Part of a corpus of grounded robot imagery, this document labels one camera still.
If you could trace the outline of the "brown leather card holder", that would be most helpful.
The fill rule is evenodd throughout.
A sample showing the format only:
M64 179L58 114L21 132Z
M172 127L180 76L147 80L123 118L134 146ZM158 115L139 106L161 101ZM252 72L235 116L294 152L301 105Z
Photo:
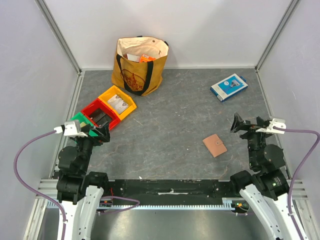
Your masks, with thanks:
M219 138L217 134L208 136L202 142L204 143L204 145L207 147L207 149L209 150L209 152L212 154L214 158L227 152L227 148L225 147L223 141Z

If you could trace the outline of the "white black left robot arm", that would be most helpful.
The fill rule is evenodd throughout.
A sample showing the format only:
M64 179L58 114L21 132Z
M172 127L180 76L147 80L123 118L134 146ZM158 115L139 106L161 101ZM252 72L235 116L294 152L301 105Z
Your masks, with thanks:
M66 240L89 240L97 208L110 193L110 184L105 172L88 172L88 167L93 148L110 141L109 123L92 126L76 119L56 131L75 142L58 154L57 201L66 216L59 220L58 235Z

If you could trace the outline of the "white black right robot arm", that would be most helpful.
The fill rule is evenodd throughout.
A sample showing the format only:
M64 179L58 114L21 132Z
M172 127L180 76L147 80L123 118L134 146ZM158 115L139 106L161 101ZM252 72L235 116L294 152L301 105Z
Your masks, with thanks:
M256 118L253 124L234 114L230 131L243 131L239 137L247 141L249 168L230 177L229 191L242 197L264 227L270 240L306 240L308 236L294 210L291 197L293 184L282 172L286 165L283 149L267 144L274 134L284 134L287 126L283 119Z

